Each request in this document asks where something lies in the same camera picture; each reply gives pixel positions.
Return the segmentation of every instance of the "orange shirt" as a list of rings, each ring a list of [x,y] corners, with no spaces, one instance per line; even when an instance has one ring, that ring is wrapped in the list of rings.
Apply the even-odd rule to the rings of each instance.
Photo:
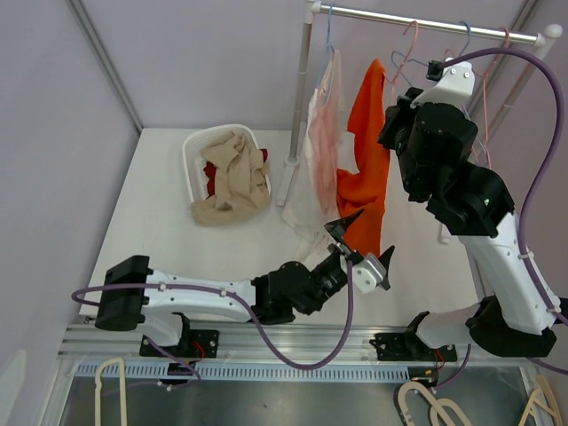
[[[389,150],[377,139],[384,125],[384,68],[375,59],[355,99],[347,131],[355,134],[355,161],[359,173],[337,171],[337,208],[341,217],[365,211],[349,227],[345,241],[363,256],[380,255],[381,226],[389,176]]]

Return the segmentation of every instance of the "beige hanger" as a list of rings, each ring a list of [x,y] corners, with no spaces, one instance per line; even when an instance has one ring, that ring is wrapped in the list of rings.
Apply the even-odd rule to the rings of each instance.
[[[532,391],[531,397],[526,403],[525,411],[523,412],[523,416],[521,417],[521,421],[518,423],[518,426],[525,426],[529,414],[532,417],[535,416],[535,412],[533,411],[534,405],[539,406],[544,411],[549,413],[550,416],[552,416],[552,420],[555,426],[562,426],[560,410],[558,409],[556,398],[554,398],[554,393],[552,393],[552,389],[550,389],[550,385],[548,384],[547,379],[545,379],[543,375],[537,375],[536,381],[539,383],[540,387]],[[546,403],[540,400],[540,394],[544,394]]]
[[[442,419],[446,426],[456,426],[444,407],[451,408],[462,421],[464,426],[472,426],[468,417],[455,402],[448,398],[434,398],[432,393],[418,382],[407,382],[398,390],[398,406],[400,407],[402,417],[407,426],[415,426],[408,409],[408,404],[406,403],[406,393],[410,390],[420,392],[430,404],[430,421],[433,426],[439,426],[440,423],[438,417]]]
[[[100,412],[100,391],[103,388],[103,383],[100,381],[100,375],[103,370],[113,364],[118,364],[119,369],[119,389],[121,398],[121,426],[128,426],[128,419],[126,418],[126,370],[124,368],[124,359],[111,358],[103,362],[95,371],[95,426],[101,426],[101,412]]]

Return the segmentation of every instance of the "beige cloth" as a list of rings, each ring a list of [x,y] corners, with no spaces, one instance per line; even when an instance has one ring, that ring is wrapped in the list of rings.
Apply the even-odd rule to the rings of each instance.
[[[194,201],[195,223],[223,225],[253,217],[270,203],[263,153],[249,135],[227,133],[201,150],[201,157],[217,167],[215,195]]]

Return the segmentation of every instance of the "laundry basket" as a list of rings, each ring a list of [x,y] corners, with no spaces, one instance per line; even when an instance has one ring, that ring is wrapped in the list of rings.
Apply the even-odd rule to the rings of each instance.
[[[240,124],[226,124],[224,126],[211,127],[210,129],[200,130],[190,135],[184,142],[182,147],[185,180],[187,181],[187,192],[189,201],[205,200],[207,194],[208,178],[203,169],[206,161],[201,157],[200,151],[208,146],[211,142],[215,142],[228,131],[232,131],[237,135],[248,133],[250,139],[258,148],[255,134],[246,126]],[[266,176],[266,187],[270,193],[270,180]]]

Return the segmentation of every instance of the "white cable tie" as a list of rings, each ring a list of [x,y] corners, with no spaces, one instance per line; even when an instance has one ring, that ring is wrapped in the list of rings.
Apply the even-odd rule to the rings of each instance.
[[[534,253],[532,251],[527,251],[525,254],[518,255],[519,259],[534,259]]]

